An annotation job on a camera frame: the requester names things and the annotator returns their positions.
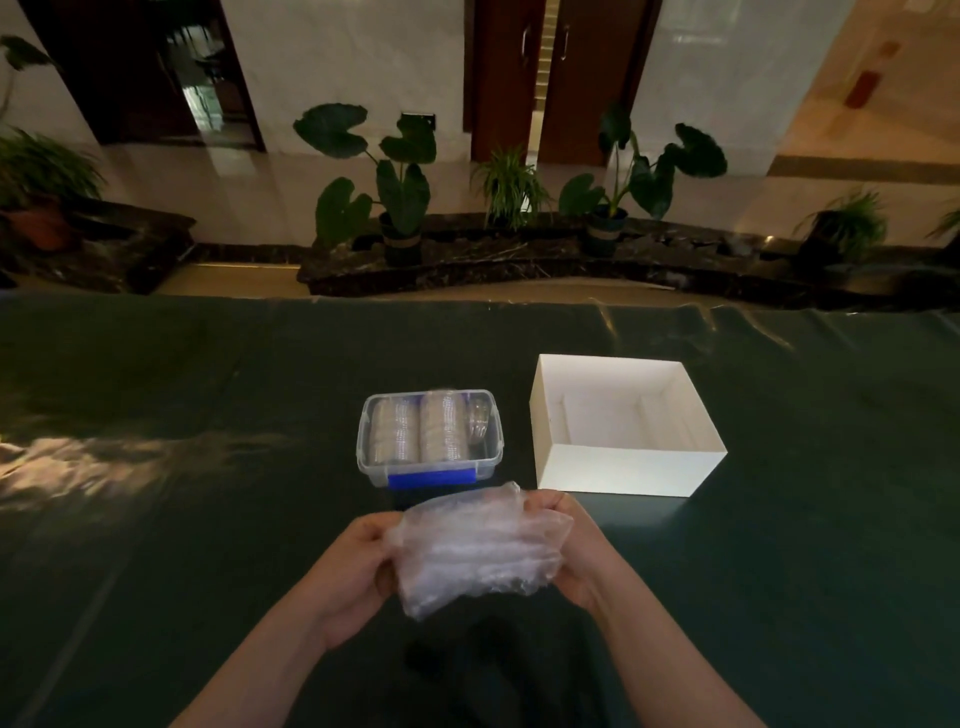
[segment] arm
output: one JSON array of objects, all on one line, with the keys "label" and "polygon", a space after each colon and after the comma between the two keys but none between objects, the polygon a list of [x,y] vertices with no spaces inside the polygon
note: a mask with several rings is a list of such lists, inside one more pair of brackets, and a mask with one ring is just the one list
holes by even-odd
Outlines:
[{"label": "arm", "polygon": [[554,584],[596,620],[644,726],[763,725],[572,496],[533,491],[527,499],[573,517]]},{"label": "arm", "polygon": [[399,513],[359,518],[254,627],[171,728],[274,728],[310,670],[391,593],[382,536]]}]

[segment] forearm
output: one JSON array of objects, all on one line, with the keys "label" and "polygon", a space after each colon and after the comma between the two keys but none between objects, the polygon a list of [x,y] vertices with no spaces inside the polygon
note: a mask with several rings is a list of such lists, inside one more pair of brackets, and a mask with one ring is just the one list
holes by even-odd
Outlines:
[{"label": "forearm", "polygon": [[278,728],[323,654],[318,609],[298,585],[260,620],[171,728]]},{"label": "forearm", "polygon": [[763,725],[622,558],[597,592],[593,616],[646,728]]}]

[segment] white wall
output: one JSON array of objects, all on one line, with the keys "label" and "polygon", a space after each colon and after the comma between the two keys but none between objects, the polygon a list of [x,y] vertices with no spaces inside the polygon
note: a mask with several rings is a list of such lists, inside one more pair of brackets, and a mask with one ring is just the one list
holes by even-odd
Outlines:
[{"label": "white wall", "polygon": [[658,155],[710,133],[731,174],[764,175],[853,0],[663,0],[631,119]]},{"label": "white wall", "polygon": [[[43,47],[16,0],[0,0],[0,35],[20,36],[38,48]],[[6,61],[0,61],[0,89],[7,87],[11,73]],[[93,132],[56,68],[27,68],[17,74],[15,83],[7,123],[27,132],[52,136],[65,144],[96,145]]]},{"label": "white wall", "polygon": [[358,104],[371,142],[401,111],[437,114],[438,159],[469,158],[463,133],[463,0],[223,0],[270,152],[313,150],[292,124],[310,107]]}]

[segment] staircase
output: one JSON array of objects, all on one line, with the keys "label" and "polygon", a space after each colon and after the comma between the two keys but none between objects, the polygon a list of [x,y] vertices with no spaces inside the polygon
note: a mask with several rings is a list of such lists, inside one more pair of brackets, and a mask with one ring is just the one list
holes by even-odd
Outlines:
[{"label": "staircase", "polygon": [[534,110],[546,109],[546,88],[550,83],[550,59],[553,58],[553,44],[557,38],[557,15],[560,13],[560,0],[546,0],[546,13],[543,16],[543,38],[540,41],[540,59],[537,61],[537,90],[534,93]]}]

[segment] hand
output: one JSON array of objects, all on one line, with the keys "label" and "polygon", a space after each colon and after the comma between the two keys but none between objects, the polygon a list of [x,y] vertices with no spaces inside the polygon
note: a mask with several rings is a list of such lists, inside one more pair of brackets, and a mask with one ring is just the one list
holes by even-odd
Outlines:
[{"label": "hand", "polygon": [[528,491],[527,509],[548,508],[573,519],[561,553],[564,565],[553,583],[567,599],[595,618],[601,606],[605,574],[627,566],[584,507],[560,491]]},{"label": "hand", "polygon": [[355,519],[300,581],[298,588],[320,610],[324,649],[353,637],[396,591],[383,534],[400,517],[390,512]]}]

